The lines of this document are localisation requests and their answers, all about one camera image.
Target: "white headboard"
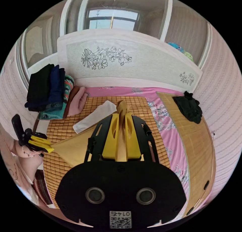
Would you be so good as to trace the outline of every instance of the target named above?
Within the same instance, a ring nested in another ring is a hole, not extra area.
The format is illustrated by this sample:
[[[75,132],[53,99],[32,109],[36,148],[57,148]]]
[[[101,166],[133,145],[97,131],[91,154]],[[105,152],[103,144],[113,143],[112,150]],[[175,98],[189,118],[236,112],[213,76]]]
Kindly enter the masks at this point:
[[[77,85],[162,87],[193,92],[202,71],[172,46],[145,34],[89,29],[59,37],[58,63]]]

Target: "bracelet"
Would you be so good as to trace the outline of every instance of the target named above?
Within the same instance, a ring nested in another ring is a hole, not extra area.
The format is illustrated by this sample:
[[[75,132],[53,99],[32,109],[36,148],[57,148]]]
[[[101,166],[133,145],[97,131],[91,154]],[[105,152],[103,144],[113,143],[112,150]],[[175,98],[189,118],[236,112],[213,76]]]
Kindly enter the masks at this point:
[[[24,154],[27,154],[27,155],[28,155],[28,157],[34,157],[34,155],[33,155],[33,156],[31,156],[30,154],[28,154],[27,152],[25,152],[25,151],[24,151],[23,146],[22,146],[22,151],[23,151],[23,153],[24,153]]]

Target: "bamboo mat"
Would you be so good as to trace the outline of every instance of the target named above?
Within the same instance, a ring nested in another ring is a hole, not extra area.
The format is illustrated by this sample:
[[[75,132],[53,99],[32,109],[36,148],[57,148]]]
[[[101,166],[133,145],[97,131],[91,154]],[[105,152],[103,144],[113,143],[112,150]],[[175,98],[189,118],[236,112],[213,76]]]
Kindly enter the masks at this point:
[[[79,115],[67,117],[65,120],[52,120],[47,129],[47,137],[52,142],[59,142],[71,136],[76,135],[72,126],[92,113],[97,106],[103,104],[105,101],[111,101],[114,104],[121,100],[125,100],[130,106],[132,115],[139,116],[150,127],[152,135],[156,142],[157,152],[160,164],[170,168],[170,162],[163,144],[161,135],[157,128],[151,109],[143,97],[132,96],[108,96],[108,97],[89,97],[85,103],[82,112]],[[48,191],[53,200],[54,205],[58,208],[55,201],[55,194],[62,177],[71,169],[71,167],[55,152],[45,154],[44,161],[44,174]]]
[[[215,156],[212,138],[202,117],[200,124],[188,121],[180,112],[172,94],[157,93],[172,118],[185,146],[190,172],[190,197],[185,215],[192,207],[198,207],[205,194],[212,189],[215,175]],[[207,181],[210,184],[205,192]]]

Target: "qr code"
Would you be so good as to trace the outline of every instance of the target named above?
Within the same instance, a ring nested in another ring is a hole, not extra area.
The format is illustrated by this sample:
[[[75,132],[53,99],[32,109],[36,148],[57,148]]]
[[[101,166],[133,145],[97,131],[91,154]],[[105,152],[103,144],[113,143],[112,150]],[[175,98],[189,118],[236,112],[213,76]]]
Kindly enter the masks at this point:
[[[132,228],[131,212],[110,211],[111,229],[130,229]]]

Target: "yellow robot part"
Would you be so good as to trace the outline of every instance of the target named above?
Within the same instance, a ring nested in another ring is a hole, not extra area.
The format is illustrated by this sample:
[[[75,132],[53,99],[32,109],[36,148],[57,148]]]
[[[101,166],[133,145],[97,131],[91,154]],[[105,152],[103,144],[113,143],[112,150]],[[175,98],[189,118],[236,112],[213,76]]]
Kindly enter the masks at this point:
[[[125,114],[125,138],[127,161],[139,160],[141,153],[131,113]]]
[[[28,141],[30,144],[44,148],[48,153],[54,151],[54,148],[50,146],[51,142],[47,139],[43,139],[37,136],[31,136],[31,140]]]
[[[118,157],[119,114],[113,114],[104,145],[102,156],[104,159],[117,161]]]

